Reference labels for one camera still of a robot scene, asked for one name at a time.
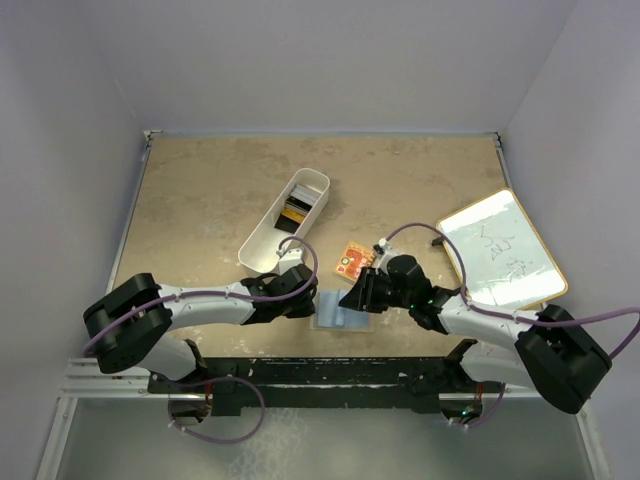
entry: white container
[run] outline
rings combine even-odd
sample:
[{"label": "white container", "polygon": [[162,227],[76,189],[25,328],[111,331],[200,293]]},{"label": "white container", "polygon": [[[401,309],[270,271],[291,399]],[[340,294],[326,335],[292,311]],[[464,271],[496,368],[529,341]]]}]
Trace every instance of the white container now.
[{"label": "white container", "polygon": [[260,275],[275,271],[278,265],[278,254],[276,253],[278,245],[284,238],[292,234],[279,230],[274,225],[278,221],[282,208],[295,186],[304,185],[320,194],[316,204],[309,210],[296,233],[293,234],[297,237],[304,237],[327,204],[327,200],[329,200],[330,183],[329,177],[310,168],[301,168],[293,175],[277,200],[273,202],[269,211],[260,220],[258,226],[238,251],[238,260],[249,273]]}]

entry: gray wall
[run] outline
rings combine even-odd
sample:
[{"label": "gray wall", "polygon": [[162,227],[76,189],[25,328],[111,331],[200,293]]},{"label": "gray wall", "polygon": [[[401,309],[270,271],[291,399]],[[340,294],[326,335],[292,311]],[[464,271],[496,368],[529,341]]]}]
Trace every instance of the gray wall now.
[{"label": "gray wall", "polygon": [[[581,0],[506,134],[516,191],[579,315],[638,305],[640,3]],[[635,323],[591,328],[611,350]],[[640,344],[594,396],[616,478],[638,478]]]},{"label": "gray wall", "polygon": [[576,0],[79,0],[145,128],[503,129]]},{"label": "gray wall", "polygon": [[141,128],[79,10],[0,5],[0,472],[32,478],[63,365],[103,292]]}]

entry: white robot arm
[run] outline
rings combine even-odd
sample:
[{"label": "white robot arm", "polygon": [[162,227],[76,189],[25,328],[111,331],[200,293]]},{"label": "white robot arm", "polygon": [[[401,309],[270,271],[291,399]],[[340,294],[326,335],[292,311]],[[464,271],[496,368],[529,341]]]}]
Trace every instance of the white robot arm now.
[{"label": "white robot arm", "polygon": [[[317,280],[303,292],[289,295],[311,277],[303,256],[300,248],[289,250],[278,261],[278,273],[245,278],[224,287],[158,285],[151,274],[135,275],[84,313],[100,370],[117,373],[138,366],[170,380],[188,379],[206,370],[198,349],[193,342],[176,340],[167,332],[215,323],[268,323],[280,316],[308,317],[315,311]],[[289,298],[272,301],[283,296]],[[131,321],[110,329],[132,309],[141,311]]]},{"label": "white robot arm", "polygon": [[[611,368],[609,356],[584,329],[546,329],[478,313],[459,290],[432,286],[416,259],[395,251],[387,240],[374,248],[377,263],[362,271],[340,306],[373,313],[405,308],[427,330],[477,339],[460,361],[471,380],[535,389],[560,410],[577,413]],[[492,310],[514,320],[573,319],[554,305],[540,313]]]}]

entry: tan work surface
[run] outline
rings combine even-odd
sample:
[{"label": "tan work surface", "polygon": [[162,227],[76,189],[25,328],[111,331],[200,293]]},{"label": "tan work surface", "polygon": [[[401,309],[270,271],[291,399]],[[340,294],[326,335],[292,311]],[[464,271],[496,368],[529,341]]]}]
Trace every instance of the tan work surface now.
[{"label": "tan work surface", "polygon": [[[440,218],[505,186],[489,137],[160,137],[154,140],[116,285],[150,272],[158,283],[222,286],[247,276],[238,249],[302,167],[331,179],[329,202],[306,239],[320,289],[348,289],[333,273],[347,242],[373,245],[408,222]],[[458,285],[433,234],[413,228],[393,246],[434,284]],[[208,325],[174,333],[204,356],[439,356],[459,338],[418,327],[407,312],[372,315],[373,333],[311,330],[308,319]]]}]

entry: orange card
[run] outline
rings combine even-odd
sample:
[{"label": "orange card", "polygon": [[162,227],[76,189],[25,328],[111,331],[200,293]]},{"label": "orange card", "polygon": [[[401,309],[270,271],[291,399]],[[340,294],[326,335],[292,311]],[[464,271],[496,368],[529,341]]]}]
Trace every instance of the orange card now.
[{"label": "orange card", "polygon": [[370,248],[349,242],[333,271],[351,283],[356,283],[362,269],[370,267],[375,258],[376,254]]}]

